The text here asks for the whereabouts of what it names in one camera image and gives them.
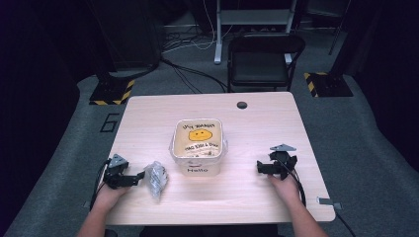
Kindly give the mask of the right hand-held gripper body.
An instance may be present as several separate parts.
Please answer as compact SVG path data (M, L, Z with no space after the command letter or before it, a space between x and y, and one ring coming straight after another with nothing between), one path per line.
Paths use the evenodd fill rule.
M280 179L284 180L288 174L294 170L297 158L289 154L290 151L295 151L294 147L286 144L273 146L270 148L270 160L273 161L273 174L279 174Z

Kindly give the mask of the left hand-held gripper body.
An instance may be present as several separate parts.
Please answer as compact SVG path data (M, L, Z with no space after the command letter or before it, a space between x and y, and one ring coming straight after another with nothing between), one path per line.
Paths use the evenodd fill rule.
M111 189L119 187L130 187L131 179L124 175L124 170L128 167L128 161L122 156L115 154L104 173L103 182Z

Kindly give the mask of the clear plastic bag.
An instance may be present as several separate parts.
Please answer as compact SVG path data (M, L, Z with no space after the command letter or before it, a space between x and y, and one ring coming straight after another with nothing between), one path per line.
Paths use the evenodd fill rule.
M145 167L144 172L144 182L149 188L152 197L160 200L168 182L166 168L160 162L154 161Z

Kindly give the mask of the person's left hand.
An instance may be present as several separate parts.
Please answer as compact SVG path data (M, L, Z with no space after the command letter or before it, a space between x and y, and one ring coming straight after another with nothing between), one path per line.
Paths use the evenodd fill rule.
M116 188L112 189L104 184L100 187L92 209L94 211L109 212L119 198L129 191L129 188Z

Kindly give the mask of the person's right hand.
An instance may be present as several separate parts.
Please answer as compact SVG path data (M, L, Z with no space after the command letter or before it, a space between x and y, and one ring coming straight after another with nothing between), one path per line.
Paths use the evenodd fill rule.
M273 175L269 175L268 180L274 186L276 193L288 208L301 204L299 190L294 178L288 176L284 180L281 180Z

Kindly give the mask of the metal table edge clamp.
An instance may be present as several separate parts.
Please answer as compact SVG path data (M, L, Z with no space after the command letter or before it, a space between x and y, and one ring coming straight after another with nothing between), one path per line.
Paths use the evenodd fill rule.
M339 210L343 209L342 203L334 201L332 198L317 197L316 200L319 204L330 205L334 207L335 209L339 209Z

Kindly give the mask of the black stand base striped edge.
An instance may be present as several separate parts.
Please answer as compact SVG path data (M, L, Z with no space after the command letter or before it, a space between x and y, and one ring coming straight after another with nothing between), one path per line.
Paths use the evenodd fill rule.
M353 93L342 76L334 77L325 72L304 73L312 97L352 97Z
M99 82L89 99L89 104L98 106L122 105L127 101L133 85L133 80Z

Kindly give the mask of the black folding chair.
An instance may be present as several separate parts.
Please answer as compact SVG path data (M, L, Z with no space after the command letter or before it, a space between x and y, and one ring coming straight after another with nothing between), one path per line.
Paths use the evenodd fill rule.
M304 49L304 39L289 34L233 39L228 46L227 91L234 87L283 87L289 91Z

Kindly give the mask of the white metal desk frame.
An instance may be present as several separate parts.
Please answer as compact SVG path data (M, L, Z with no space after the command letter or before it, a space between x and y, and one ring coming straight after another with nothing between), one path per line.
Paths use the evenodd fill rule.
M221 63L223 25L230 26L283 26L284 33L292 30L293 17L297 0L285 9L257 9L257 10L223 10L221 0L216 0L216 42L213 62Z

